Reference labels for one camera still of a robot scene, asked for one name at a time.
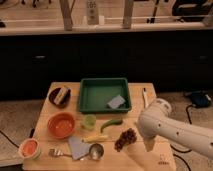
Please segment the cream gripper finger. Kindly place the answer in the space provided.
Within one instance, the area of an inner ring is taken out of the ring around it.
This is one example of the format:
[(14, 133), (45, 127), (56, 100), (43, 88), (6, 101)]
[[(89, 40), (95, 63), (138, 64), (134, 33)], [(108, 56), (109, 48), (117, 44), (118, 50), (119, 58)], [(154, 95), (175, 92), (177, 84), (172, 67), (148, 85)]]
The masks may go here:
[(154, 148), (154, 145), (155, 145), (155, 139), (154, 138), (145, 138), (144, 145), (145, 145), (147, 152), (152, 151)]

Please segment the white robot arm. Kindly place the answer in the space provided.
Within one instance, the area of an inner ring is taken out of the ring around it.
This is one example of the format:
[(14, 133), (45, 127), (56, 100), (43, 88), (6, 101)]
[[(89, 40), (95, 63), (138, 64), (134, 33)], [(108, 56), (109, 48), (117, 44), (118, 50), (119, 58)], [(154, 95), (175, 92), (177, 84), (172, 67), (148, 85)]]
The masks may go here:
[(160, 135), (213, 159), (213, 129), (171, 119), (168, 117), (171, 112), (166, 100), (156, 98), (138, 117), (140, 135), (145, 140)]

